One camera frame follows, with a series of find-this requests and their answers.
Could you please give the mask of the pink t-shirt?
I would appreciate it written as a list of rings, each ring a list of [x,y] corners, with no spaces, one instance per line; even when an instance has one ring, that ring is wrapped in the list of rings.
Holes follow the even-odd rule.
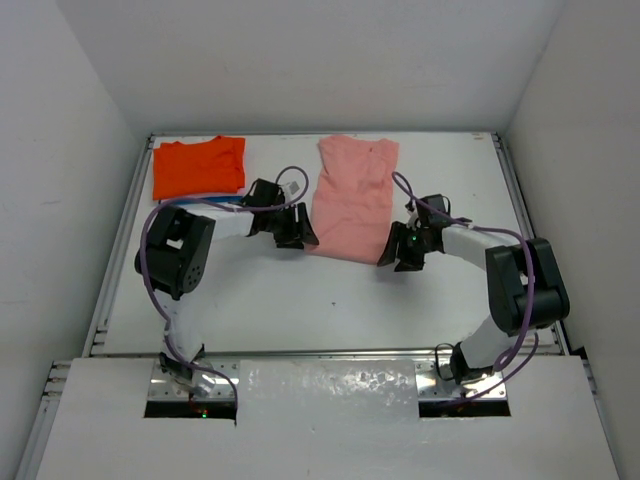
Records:
[[[322,168],[311,224],[319,244],[306,252],[374,265],[390,232],[399,144],[332,135],[321,139],[318,147]]]

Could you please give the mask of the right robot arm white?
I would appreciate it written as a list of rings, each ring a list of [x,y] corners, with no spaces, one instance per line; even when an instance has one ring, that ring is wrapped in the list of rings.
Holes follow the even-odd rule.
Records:
[[[489,315],[452,347],[449,381],[469,382],[502,370],[531,332],[566,318],[569,296],[551,243],[514,233],[455,224],[427,227],[391,224],[377,265],[397,272],[423,269],[425,256],[442,253],[483,270]]]

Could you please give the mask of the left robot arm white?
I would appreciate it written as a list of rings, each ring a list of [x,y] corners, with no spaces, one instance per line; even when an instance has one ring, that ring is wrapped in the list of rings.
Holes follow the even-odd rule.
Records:
[[[188,377],[203,355],[198,328],[180,317],[178,304],[203,280],[214,242],[268,233],[281,249],[319,244],[302,201],[308,186],[258,179],[236,201],[178,198],[152,211],[143,224],[134,267],[164,322],[160,358],[165,367]]]

